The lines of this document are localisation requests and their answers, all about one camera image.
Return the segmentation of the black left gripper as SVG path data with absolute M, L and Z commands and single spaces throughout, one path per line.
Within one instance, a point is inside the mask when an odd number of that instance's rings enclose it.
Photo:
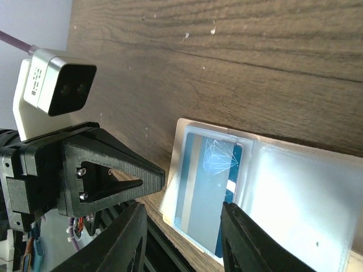
M 165 171 L 110 133 L 84 133 L 98 127 L 83 122 L 28 140 L 1 129 L 1 219 L 12 230 L 29 232 L 59 195 L 61 215 L 83 217 L 161 191 Z

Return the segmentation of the beige leather card holder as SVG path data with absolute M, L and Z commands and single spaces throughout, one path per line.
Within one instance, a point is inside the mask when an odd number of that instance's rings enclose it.
M 362 270 L 362 159 L 274 137 L 180 118 L 163 220 L 174 226 L 188 133 L 243 146 L 235 203 L 271 238 L 316 271 Z

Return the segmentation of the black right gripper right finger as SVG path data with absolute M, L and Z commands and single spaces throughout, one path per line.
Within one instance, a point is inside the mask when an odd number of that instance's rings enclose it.
M 313 271 L 235 203 L 223 203 L 221 242 L 225 271 Z

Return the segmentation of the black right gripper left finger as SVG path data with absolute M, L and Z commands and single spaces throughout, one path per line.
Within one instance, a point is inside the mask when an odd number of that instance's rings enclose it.
M 97 238 L 53 271 L 143 271 L 146 240 L 145 205 L 134 202 Z

